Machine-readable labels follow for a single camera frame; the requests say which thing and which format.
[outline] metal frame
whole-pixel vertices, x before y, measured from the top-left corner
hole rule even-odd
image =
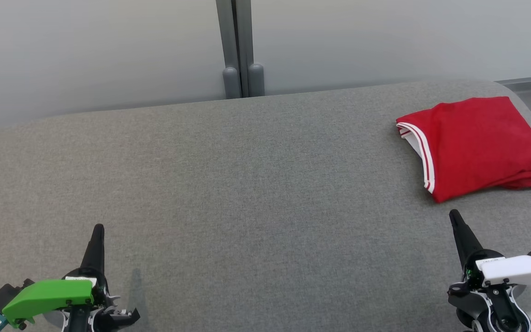
[[[232,0],[236,10],[239,72],[243,97],[265,95],[264,68],[253,63],[253,30],[251,29],[251,0]]]
[[[512,80],[495,81],[495,83],[499,83],[501,85],[516,84],[516,83],[528,83],[528,82],[531,82],[531,77],[523,77],[523,78],[514,78]]]
[[[240,98],[242,89],[239,76],[239,60],[236,48],[235,19],[230,0],[217,0],[218,24],[221,28],[223,55],[226,68],[223,70],[227,99]]]

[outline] red shirt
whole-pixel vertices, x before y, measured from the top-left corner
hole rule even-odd
[[[509,97],[440,103],[396,122],[436,202],[497,185],[531,187],[531,128]]]

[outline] gray wall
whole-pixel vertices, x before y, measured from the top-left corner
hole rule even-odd
[[[0,126],[223,99],[214,0],[0,1]]]
[[[531,77],[531,1],[251,0],[266,93]]]

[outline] white stripe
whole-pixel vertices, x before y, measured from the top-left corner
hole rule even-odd
[[[396,124],[399,128],[407,128],[408,130],[411,130],[411,132],[415,135],[415,138],[417,138],[417,141],[419,144],[422,145],[423,149],[420,149],[420,152],[422,154],[425,154],[425,157],[427,158],[427,163],[425,162],[424,156],[422,156],[423,160],[423,178],[425,187],[430,193],[434,193],[434,188],[436,187],[436,175],[434,173],[434,160],[431,157],[431,150],[430,145],[427,142],[427,138],[425,137],[425,134],[419,129],[419,127],[415,126],[414,124],[409,124],[407,122],[399,122]]]

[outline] gray table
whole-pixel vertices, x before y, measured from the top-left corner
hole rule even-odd
[[[448,212],[531,250],[531,190],[435,204],[398,116],[510,96],[419,82],[43,119],[0,132],[0,286],[77,267],[106,225],[132,331],[462,331]],[[531,290],[520,299],[531,310]],[[50,331],[42,319],[31,331]]]

